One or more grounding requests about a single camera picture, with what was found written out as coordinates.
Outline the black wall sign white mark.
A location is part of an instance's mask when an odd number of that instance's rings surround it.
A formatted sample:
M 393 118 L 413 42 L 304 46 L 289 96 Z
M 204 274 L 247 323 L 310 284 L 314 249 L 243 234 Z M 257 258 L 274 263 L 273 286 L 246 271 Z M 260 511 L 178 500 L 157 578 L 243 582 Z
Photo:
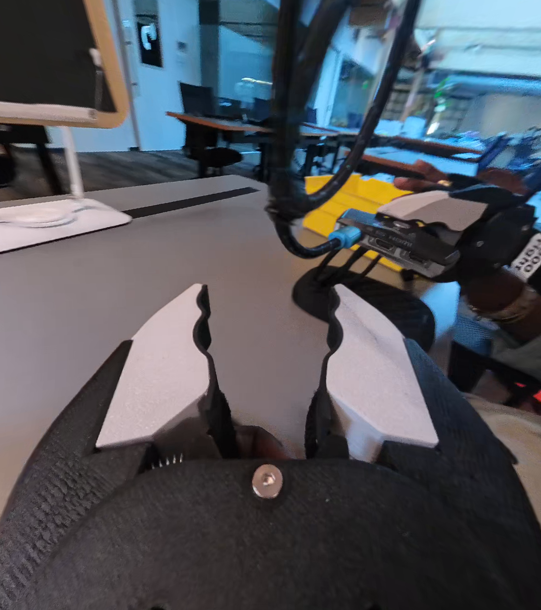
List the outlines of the black wall sign white mark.
M 143 65 L 163 68 L 158 17 L 142 13 L 137 14 L 136 34 L 141 63 Z

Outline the black office chair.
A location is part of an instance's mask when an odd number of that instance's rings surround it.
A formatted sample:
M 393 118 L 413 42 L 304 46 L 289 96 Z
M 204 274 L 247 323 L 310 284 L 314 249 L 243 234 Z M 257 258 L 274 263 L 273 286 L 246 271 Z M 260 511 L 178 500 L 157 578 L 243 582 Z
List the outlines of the black office chair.
M 231 148 L 193 148 L 185 146 L 183 147 L 183 153 L 188 159 L 197 162 L 197 177 L 199 179 L 206 178 L 209 169 L 216 171 L 215 175 L 223 175 L 224 168 L 243 161 L 243 155 Z

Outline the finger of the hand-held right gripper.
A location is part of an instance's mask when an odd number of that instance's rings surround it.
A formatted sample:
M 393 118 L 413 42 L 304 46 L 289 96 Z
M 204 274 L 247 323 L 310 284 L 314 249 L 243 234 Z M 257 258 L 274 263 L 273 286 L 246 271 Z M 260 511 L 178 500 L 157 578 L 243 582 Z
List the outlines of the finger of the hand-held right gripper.
M 433 190 L 411 193 L 380 206 L 378 214 L 402 221 L 420 221 L 425 225 L 441 224 L 462 233 L 484 215 L 488 205 L 454 198 L 449 192 Z
M 411 267 L 421 277 L 440 281 L 441 277 L 453 270 L 460 256 L 455 248 L 414 248 L 411 251 Z

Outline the person's right hand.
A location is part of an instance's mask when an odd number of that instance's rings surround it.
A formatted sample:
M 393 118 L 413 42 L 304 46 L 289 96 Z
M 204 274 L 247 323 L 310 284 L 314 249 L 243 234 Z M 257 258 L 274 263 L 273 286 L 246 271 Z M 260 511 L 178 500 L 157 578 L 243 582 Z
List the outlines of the person's right hand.
M 425 192 L 427 190 L 461 190 L 478 184 L 488 184 L 503 188 L 514 194 L 527 194 L 522 178 L 508 170 L 488 167 L 479 170 L 474 176 L 458 173 L 445 174 L 434 165 L 417 160 L 412 165 L 414 177 L 395 177 L 394 186 L 406 192 Z

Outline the wooden background table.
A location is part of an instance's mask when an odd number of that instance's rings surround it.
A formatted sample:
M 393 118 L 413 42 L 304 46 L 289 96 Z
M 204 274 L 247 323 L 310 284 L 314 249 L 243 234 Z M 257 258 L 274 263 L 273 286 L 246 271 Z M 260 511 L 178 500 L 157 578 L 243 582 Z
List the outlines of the wooden background table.
M 260 161 L 255 177 L 258 181 L 268 180 L 268 154 L 274 130 L 270 126 L 217 117 L 196 117 L 180 112 L 166 112 L 166 116 L 175 118 L 186 128 L 184 146 L 196 148 L 229 148 L 229 145 L 251 140 L 260 149 Z

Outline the dark monitor screen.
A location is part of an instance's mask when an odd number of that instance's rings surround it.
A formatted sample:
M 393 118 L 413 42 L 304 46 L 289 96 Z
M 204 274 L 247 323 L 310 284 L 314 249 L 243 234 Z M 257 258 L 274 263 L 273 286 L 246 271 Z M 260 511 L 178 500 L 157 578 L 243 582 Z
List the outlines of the dark monitor screen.
M 185 114 L 209 118 L 215 116 L 215 98 L 211 87 L 179 82 L 179 90 Z

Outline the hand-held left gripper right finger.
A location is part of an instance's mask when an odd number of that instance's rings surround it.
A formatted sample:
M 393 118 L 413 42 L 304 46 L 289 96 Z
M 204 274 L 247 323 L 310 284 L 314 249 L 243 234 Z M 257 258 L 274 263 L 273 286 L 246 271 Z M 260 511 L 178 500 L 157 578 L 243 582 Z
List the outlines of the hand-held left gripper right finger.
M 306 458 L 376 461 L 387 442 L 436 448 L 406 338 L 342 284 L 329 300 L 329 351 L 306 417 Z

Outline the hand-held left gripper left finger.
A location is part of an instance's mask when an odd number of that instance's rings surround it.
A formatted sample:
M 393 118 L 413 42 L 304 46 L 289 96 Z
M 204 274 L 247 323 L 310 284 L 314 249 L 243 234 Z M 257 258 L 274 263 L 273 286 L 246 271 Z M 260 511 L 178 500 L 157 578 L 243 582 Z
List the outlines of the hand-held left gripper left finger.
M 236 431 L 209 353 L 207 286 L 194 284 L 133 336 L 96 448 L 153 443 L 176 458 L 198 441 L 239 456 Z

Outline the grey HDMI switch box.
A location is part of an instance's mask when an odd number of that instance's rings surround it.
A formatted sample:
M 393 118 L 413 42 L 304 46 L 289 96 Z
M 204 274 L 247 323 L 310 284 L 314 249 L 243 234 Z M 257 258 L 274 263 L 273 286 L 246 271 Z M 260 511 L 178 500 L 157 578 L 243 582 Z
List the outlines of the grey HDMI switch box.
M 411 251 L 414 248 L 455 248 L 414 221 L 402 221 L 381 214 L 349 209 L 338 217 L 335 233 L 347 227 L 359 231 L 354 245 L 374 251 L 405 270 L 412 270 Z

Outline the yellow plastic bin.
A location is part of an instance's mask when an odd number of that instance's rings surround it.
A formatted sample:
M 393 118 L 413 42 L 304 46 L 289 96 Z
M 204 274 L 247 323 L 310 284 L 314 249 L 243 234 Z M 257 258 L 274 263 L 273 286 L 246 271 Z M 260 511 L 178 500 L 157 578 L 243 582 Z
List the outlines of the yellow plastic bin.
M 347 210 L 356 209 L 374 215 L 379 207 L 408 194 L 411 192 L 396 188 L 392 182 L 354 173 L 333 198 L 305 216 L 302 226 L 327 237 L 334 230 L 338 217 Z

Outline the person's right forearm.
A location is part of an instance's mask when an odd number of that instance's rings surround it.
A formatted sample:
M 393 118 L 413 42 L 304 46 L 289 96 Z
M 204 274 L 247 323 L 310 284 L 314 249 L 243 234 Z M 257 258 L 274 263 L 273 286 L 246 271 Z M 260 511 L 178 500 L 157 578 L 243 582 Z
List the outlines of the person's right forearm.
M 469 309 L 524 344 L 541 335 L 541 294 L 501 268 L 460 283 Z

